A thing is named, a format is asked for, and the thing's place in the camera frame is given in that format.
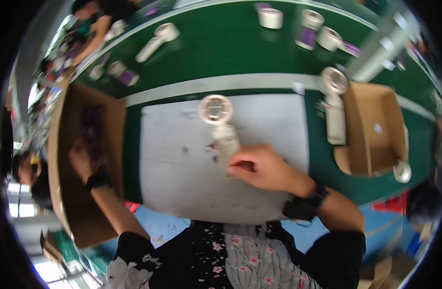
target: person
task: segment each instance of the person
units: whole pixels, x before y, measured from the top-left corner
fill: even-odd
[[[72,5],[72,14],[80,20],[91,18],[90,35],[86,48],[78,54],[72,65],[81,63],[104,41],[110,26],[121,19],[126,19],[137,11],[136,6],[127,0],[76,0]]]
[[[12,177],[16,182],[30,186],[31,197],[41,209],[53,211],[47,163],[43,159],[35,159],[36,164],[32,164],[32,155],[29,152],[14,155]]]
[[[120,235],[105,288],[180,288],[182,284],[208,289],[357,288],[365,252],[364,218],[356,205],[330,188],[316,207],[330,232],[306,254],[294,247],[293,237],[280,222],[257,227],[195,221],[154,249],[110,182],[100,181],[91,169],[83,141],[74,143],[69,159]],[[318,187],[269,145],[242,147],[230,159],[229,172],[257,188],[287,191],[302,199],[311,197]]]

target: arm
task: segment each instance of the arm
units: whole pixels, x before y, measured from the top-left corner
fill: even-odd
[[[91,159],[82,140],[77,140],[73,144],[69,158],[74,170],[82,182],[86,184],[93,172],[91,169]],[[126,209],[124,201],[117,196],[115,189],[103,186],[93,189],[91,195],[119,235],[125,232],[132,232],[150,240],[149,235],[137,219]]]
[[[112,21],[112,17],[109,15],[104,15],[101,18],[99,18],[96,22],[96,33],[94,35],[94,38],[89,43],[89,45],[75,57],[75,60],[73,61],[73,66],[76,66],[83,61],[88,55],[90,55],[94,50],[96,50],[103,42],[104,42],[104,36],[107,34],[108,28],[110,27],[110,22]]]
[[[242,147],[230,159],[229,172],[260,189],[287,191],[303,199],[316,186],[312,178],[287,165],[269,145]],[[323,225],[330,231],[363,233],[364,217],[357,206],[335,190],[327,190],[329,195],[317,210]]]

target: black watch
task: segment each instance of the black watch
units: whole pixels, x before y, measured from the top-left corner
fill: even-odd
[[[296,196],[292,201],[287,201],[283,207],[282,213],[292,220],[311,221],[316,216],[316,210],[322,205],[329,192],[325,186],[316,182],[316,189],[311,193],[308,199]]]
[[[112,188],[112,182],[110,181],[110,178],[108,177],[107,170],[105,169],[104,165],[101,165],[97,168],[96,172],[89,176],[88,181],[85,184],[86,189],[88,192],[91,192],[92,189],[107,186],[109,188]]]

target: green workbench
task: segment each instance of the green workbench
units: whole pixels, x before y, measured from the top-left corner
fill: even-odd
[[[90,63],[75,81],[119,99],[164,85],[221,75],[271,72],[319,75],[326,66],[345,65],[351,56],[342,51],[329,52],[318,45],[314,51],[297,46],[294,37],[300,27],[303,9],[310,8],[322,14],[325,18],[324,26],[333,28],[345,41],[358,47],[374,32],[374,24],[379,19],[367,8],[349,1],[344,3],[352,8],[345,7],[345,10],[351,11],[355,16],[327,4],[312,2],[305,5],[271,1],[268,3],[273,8],[283,12],[283,27],[272,31],[259,26],[257,12],[253,7],[255,2],[222,2],[207,1],[172,11],[172,5],[169,5],[164,7],[168,10],[162,11],[162,8],[159,13],[150,17],[143,17],[144,12],[141,10],[129,20],[128,34],[107,43],[102,52],[112,52],[107,65],[120,60],[140,75],[134,86],[126,87],[107,74],[98,81],[91,80],[88,77],[89,72],[98,64],[100,57]],[[143,20],[146,22],[139,25],[138,22]],[[166,22],[172,22],[177,26],[181,32],[180,37],[165,43],[145,63],[137,63],[134,59],[137,53],[153,37],[154,30]],[[322,95],[316,90],[305,92],[309,173],[339,190],[357,205],[400,193],[425,180],[435,167],[435,124],[432,121],[435,104],[432,94],[436,87],[417,62],[405,53],[403,56],[406,71],[398,68],[393,71],[384,70],[372,82],[391,86],[398,95],[420,105],[431,114],[426,118],[408,107],[402,109],[404,122],[409,130],[409,162],[412,168],[412,179],[407,184],[398,183],[393,174],[366,178],[348,176],[340,171],[333,159],[333,146],[326,140],[325,120],[316,114],[316,102]],[[226,87],[216,92],[226,96],[293,93],[290,87],[243,90]],[[194,91],[128,107],[123,150],[123,184],[126,199],[142,202],[139,158],[136,157],[139,156],[141,108],[145,105],[201,99],[211,93],[213,91]]]

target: pink cherry blossom print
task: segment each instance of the pink cherry blossom print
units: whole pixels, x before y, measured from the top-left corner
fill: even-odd
[[[221,245],[219,245],[219,244],[216,243],[216,242],[213,242],[212,244],[213,244],[213,250],[216,250],[216,251],[221,250]]]
[[[264,278],[264,282],[271,285],[272,283],[274,283],[274,277],[266,277]]]
[[[252,257],[251,259],[250,259],[250,264],[252,264],[252,265],[258,265],[258,258],[257,257]]]
[[[241,243],[240,238],[234,237],[232,238],[232,244],[234,244],[235,246],[239,246]]]

